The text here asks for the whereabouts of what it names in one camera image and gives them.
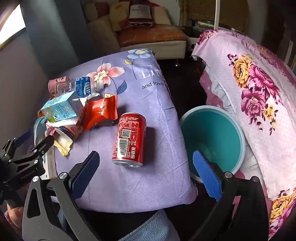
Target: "flower print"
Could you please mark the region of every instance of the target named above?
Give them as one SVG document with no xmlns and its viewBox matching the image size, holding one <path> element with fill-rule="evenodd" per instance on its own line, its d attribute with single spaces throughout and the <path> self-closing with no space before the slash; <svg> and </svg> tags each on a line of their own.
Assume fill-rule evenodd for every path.
<svg viewBox="0 0 296 241">
<path fill-rule="evenodd" d="M 249 68 L 251 61 L 247 57 L 238 58 L 234 61 L 233 74 L 235 81 L 240 88 L 246 88 L 249 78 Z"/>
<path fill-rule="evenodd" d="M 263 110 L 263 115 L 267 118 L 267 119 L 272 119 L 274 117 L 274 112 L 272 110 L 269 110 L 269 108 L 264 109 Z"/>
<path fill-rule="evenodd" d="M 248 71 L 250 75 L 249 87 L 255 87 L 259 91 L 262 90 L 266 101 L 270 95 L 272 95 L 276 103 L 281 101 L 278 87 L 263 69 L 251 64 L 251 68 Z"/>
<path fill-rule="evenodd" d="M 282 226 L 296 203 L 296 189 L 282 191 L 272 205 L 269 226 L 269 238 Z"/>
<path fill-rule="evenodd" d="M 280 194 L 273 205 L 270 215 L 270 222 L 282 215 L 284 209 L 289 207 L 296 200 L 296 193 L 293 190 L 284 191 Z"/>
<path fill-rule="evenodd" d="M 265 99 L 261 92 L 251 89 L 244 89 L 242 92 L 242 112 L 251 118 L 261 116 L 265 106 Z"/>
<path fill-rule="evenodd" d="M 273 61 L 273 59 L 270 57 L 270 55 L 267 53 L 267 50 L 263 48 L 262 46 L 257 45 L 257 49 L 259 50 L 260 56 L 263 57 L 268 61 L 269 64 L 273 66 L 278 66 L 276 62 Z"/>
<path fill-rule="evenodd" d="M 276 127 L 276 120 L 272 119 L 272 121 L 270 122 L 272 128 Z"/>
<path fill-rule="evenodd" d="M 268 239 L 272 238 L 272 236 L 278 231 L 278 229 L 283 225 L 285 220 L 288 218 L 289 214 L 291 213 L 295 202 L 293 202 L 290 206 L 286 207 L 280 216 L 273 219 L 269 225 L 269 235 Z"/>
<path fill-rule="evenodd" d="M 98 67 L 96 72 L 91 72 L 87 74 L 94 82 L 97 91 L 101 91 L 104 85 L 111 84 L 111 78 L 118 77 L 124 74 L 124 68 L 122 67 L 112 67 L 110 63 L 102 64 Z"/>
<path fill-rule="evenodd" d="M 218 30 L 206 30 L 204 31 L 198 38 L 197 44 L 200 45 L 205 39 L 211 37 L 215 32 L 218 32 Z"/>
<path fill-rule="evenodd" d="M 128 58 L 137 59 L 137 58 L 150 58 L 151 52 L 148 49 L 133 49 L 129 50 Z"/>
</svg>

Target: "can lid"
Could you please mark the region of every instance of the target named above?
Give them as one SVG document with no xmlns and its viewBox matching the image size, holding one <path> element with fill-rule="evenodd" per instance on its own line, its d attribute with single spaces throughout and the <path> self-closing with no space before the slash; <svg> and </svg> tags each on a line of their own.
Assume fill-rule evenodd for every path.
<svg viewBox="0 0 296 241">
<path fill-rule="evenodd" d="M 68 141 L 74 141 L 74 135 L 64 126 L 56 127 L 56 132 Z"/>
<path fill-rule="evenodd" d="M 135 113 L 135 112 L 127 112 L 127 113 L 122 114 L 121 116 L 126 115 L 126 114 L 136 114 L 136 115 L 140 115 L 141 117 L 143 117 L 143 118 L 146 120 L 145 116 L 143 116 L 143 115 L 141 115 L 141 114 L 139 114 L 139 113 Z"/>
<path fill-rule="evenodd" d="M 113 163 L 119 166 L 125 167 L 141 167 L 143 163 L 137 161 L 130 161 L 130 160 L 122 160 L 122 159 L 112 159 Z"/>
</svg>

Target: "blue towel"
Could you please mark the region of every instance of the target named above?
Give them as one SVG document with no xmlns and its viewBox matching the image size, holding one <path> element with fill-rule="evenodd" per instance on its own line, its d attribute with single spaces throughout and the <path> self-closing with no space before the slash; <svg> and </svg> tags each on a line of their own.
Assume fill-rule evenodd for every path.
<svg viewBox="0 0 296 241">
<path fill-rule="evenodd" d="M 119 241 L 180 241 L 177 231 L 164 210 L 157 211 L 140 227 Z"/>
</svg>

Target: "coca-cola can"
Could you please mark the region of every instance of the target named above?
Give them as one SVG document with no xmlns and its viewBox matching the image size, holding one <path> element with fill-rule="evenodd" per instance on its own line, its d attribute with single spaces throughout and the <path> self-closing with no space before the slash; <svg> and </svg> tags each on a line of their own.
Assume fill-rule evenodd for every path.
<svg viewBox="0 0 296 241">
<path fill-rule="evenodd" d="M 146 119 L 138 113 L 124 113 L 118 123 L 112 161 L 121 166 L 143 165 Z"/>
</svg>

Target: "cardboard box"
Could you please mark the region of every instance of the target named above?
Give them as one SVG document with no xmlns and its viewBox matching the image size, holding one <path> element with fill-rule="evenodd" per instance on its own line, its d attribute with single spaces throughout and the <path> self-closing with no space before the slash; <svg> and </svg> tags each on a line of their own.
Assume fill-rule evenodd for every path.
<svg viewBox="0 0 296 241">
<path fill-rule="evenodd" d="M 55 122 L 79 116 L 82 109 L 77 93 L 72 91 L 49 100 L 41 111 L 49 122 Z"/>
<path fill-rule="evenodd" d="M 45 173 L 41 176 L 42 180 L 57 177 L 57 169 L 55 165 L 54 146 L 50 147 L 48 152 L 43 155 L 43 168 Z"/>
</svg>

